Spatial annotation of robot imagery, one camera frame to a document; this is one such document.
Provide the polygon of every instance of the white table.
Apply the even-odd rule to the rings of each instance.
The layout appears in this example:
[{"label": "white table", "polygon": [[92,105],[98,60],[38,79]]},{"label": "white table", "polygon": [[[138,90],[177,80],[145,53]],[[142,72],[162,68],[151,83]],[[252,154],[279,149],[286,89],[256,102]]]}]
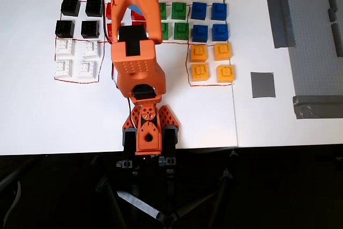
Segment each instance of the white table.
[{"label": "white table", "polygon": [[[55,25],[62,0],[0,0],[0,154],[121,151],[127,100],[104,59],[101,80],[53,80]],[[228,0],[228,87],[190,87],[187,47],[156,48],[167,76],[168,105],[180,123],[178,148],[340,143],[342,120],[300,120],[287,49],[274,49],[266,0]],[[273,72],[276,98],[253,99],[250,72]]]}]

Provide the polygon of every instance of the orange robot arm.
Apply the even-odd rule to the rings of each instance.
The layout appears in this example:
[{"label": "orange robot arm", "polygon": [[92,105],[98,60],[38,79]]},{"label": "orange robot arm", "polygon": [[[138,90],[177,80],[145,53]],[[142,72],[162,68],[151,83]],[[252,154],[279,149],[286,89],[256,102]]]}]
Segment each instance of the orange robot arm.
[{"label": "orange robot arm", "polygon": [[[130,5],[142,11],[147,31],[143,25],[121,26]],[[163,128],[170,125],[178,131],[178,124],[166,106],[160,111],[156,108],[166,92],[166,75],[157,63],[155,52],[155,45],[162,43],[159,2],[112,0],[111,17],[114,36],[111,55],[118,72],[117,87],[136,105],[123,126],[124,139],[126,130],[137,130],[136,155],[161,154]]]}]

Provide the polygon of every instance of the black tripod leg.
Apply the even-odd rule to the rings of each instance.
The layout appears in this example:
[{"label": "black tripod leg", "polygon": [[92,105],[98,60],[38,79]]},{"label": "black tripod leg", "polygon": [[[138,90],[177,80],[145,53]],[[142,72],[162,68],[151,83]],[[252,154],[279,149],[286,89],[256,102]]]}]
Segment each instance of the black tripod leg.
[{"label": "black tripod leg", "polygon": [[232,185],[232,176],[226,169],[224,171],[223,178],[220,181],[220,188],[219,188],[219,192],[217,196],[217,201],[214,206],[210,223],[208,224],[209,229],[222,227],[223,219],[225,218],[224,212],[227,206],[231,185]]},{"label": "black tripod leg", "polygon": [[103,193],[104,199],[109,206],[112,223],[116,225],[116,228],[128,229],[117,202],[117,198],[119,198],[118,193],[116,191],[112,191],[111,185],[109,184],[107,178],[104,177],[99,182],[98,186],[96,187],[96,191]]}]

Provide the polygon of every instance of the lego block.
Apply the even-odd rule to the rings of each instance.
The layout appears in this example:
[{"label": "lego block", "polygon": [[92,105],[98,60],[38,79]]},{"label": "lego block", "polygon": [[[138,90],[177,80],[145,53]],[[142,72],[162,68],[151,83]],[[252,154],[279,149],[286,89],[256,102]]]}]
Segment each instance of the lego block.
[{"label": "lego block", "polygon": [[144,25],[144,28],[146,29],[146,21],[133,21],[132,25]]},{"label": "lego block", "polygon": [[213,52],[214,52],[214,60],[216,61],[230,60],[231,58],[230,43],[214,44]]},{"label": "lego block", "polygon": [[206,12],[207,12],[207,4],[206,3],[193,2],[191,19],[205,20],[206,19]]},{"label": "lego block", "polygon": [[81,3],[78,0],[63,0],[61,12],[64,16],[79,16]]},{"label": "lego block", "polygon": [[169,40],[169,24],[162,23],[163,40]]},{"label": "lego block", "polygon": [[175,23],[174,40],[188,40],[189,24]]},{"label": "lego block", "polygon": [[211,20],[225,21],[227,17],[227,4],[213,3]]},{"label": "lego block", "polygon": [[219,65],[217,67],[217,82],[232,83],[235,80],[234,67],[231,65]]},{"label": "lego block", "polygon": [[212,41],[227,41],[229,30],[227,24],[214,24],[212,27]]},{"label": "lego block", "polygon": [[161,10],[161,20],[167,20],[167,5],[165,3],[160,3]]},{"label": "lego block", "polygon": [[84,39],[97,39],[99,34],[99,21],[82,21],[81,35]]},{"label": "lego block", "polygon": [[208,39],[208,26],[207,25],[194,25],[193,26],[193,42],[206,43]]},{"label": "lego block", "polygon": [[55,34],[59,38],[72,39],[75,24],[73,21],[57,21]]},{"label": "lego block", "polygon": [[82,46],[84,60],[99,59],[100,47],[97,41],[84,41]]},{"label": "lego block", "polygon": [[171,5],[171,18],[176,20],[186,20],[186,3],[173,2]]},{"label": "lego block", "polygon": [[107,33],[108,37],[111,41],[113,41],[113,36],[112,36],[112,24],[107,24]]},{"label": "lego block", "polygon": [[193,64],[191,70],[193,82],[204,82],[210,77],[207,64]]},{"label": "lego block", "polygon": [[86,14],[89,17],[102,17],[102,0],[87,0]]},{"label": "lego block", "polygon": [[207,60],[206,45],[192,45],[191,46],[191,61],[192,63],[204,63]]},{"label": "lego block", "polygon": [[145,21],[144,16],[142,16],[139,13],[134,12],[134,10],[131,10],[131,19],[133,21]]},{"label": "lego block", "polygon": [[96,62],[80,62],[77,78],[79,79],[95,79],[96,77]]},{"label": "lego block", "polygon": [[75,53],[75,43],[73,40],[56,40],[56,59],[73,58]]},{"label": "lego block", "polygon": [[70,78],[72,77],[72,61],[59,60],[56,61],[55,78]]},{"label": "lego block", "polygon": [[106,17],[108,20],[112,20],[111,10],[112,10],[111,3],[108,3],[106,6]]}]

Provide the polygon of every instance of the black lego block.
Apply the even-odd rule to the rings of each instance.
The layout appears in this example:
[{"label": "black lego block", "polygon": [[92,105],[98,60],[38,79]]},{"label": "black lego block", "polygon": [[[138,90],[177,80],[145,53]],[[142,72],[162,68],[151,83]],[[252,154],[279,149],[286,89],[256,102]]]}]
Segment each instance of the black lego block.
[{"label": "black lego block", "polygon": [[59,38],[72,39],[75,24],[73,21],[57,21],[55,34]]},{"label": "black lego block", "polygon": [[102,17],[102,1],[87,0],[86,14],[89,17]]},{"label": "black lego block", "polygon": [[97,39],[99,34],[98,21],[82,21],[81,35],[84,39]]},{"label": "black lego block", "polygon": [[78,0],[63,0],[61,12],[64,16],[79,16],[81,3]]}]

